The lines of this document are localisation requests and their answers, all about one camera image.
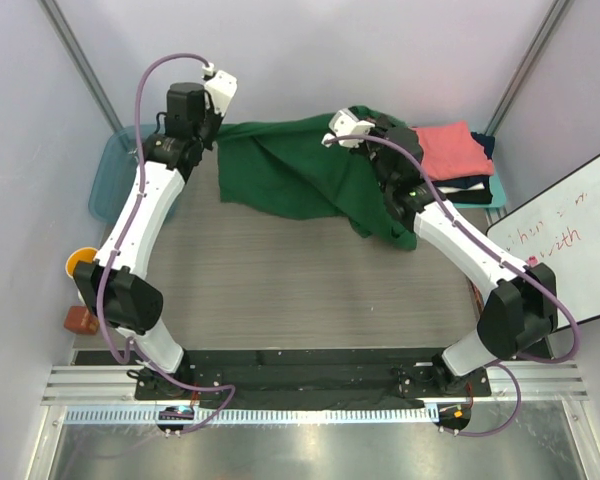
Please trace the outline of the green t shirt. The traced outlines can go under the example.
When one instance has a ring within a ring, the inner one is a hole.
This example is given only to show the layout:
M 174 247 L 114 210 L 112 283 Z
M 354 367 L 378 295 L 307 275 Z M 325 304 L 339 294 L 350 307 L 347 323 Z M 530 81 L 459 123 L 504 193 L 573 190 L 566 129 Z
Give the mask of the green t shirt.
M 342 217 L 363 238 L 415 250 L 416 235 L 387 212 L 369 161 L 321 144 L 332 117 L 222 126 L 216 138 L 221 201 L 292 220 Z

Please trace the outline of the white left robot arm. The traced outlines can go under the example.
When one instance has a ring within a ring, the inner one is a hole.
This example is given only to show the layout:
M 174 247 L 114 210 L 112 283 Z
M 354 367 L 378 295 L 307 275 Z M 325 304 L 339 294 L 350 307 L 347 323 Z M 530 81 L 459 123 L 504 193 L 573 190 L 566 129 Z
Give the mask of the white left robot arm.
M 162 318 L 164 296 L 146 280 L 149 260 L 169 211 L 212 149 L 236 91 L 236 79 L 224 71 L 204 83 L 171 85 L 159 116 L 164 127 L 148 136 L 135 128 L 136 174 L 109 237 L 92 257 L 76 257 L 71 273 L 103 338 L 124 338 L 122 350 L 110 349 L 114 358 L 126 364 L 137 354 L 173 399 L 191 391 L 193 375 Z

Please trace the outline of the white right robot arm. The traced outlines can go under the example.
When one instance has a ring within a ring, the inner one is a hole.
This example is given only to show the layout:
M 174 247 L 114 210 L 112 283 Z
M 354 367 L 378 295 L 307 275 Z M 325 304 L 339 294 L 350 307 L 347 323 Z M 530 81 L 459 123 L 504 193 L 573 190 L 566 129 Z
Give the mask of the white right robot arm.
M 360 151 L 371 162 L 389 214 L 441 251 L 477 287 L 484 307 L 476 327 L 432 360 L 437 391 L 452 395 L 476 370 L 508 360 L 552 333 L 558 323 L 554 272 L 529 266 L 468 223 L 444 194 L 427 185 L 408 154 L 415 136 L 386 118 L 366 118 Z

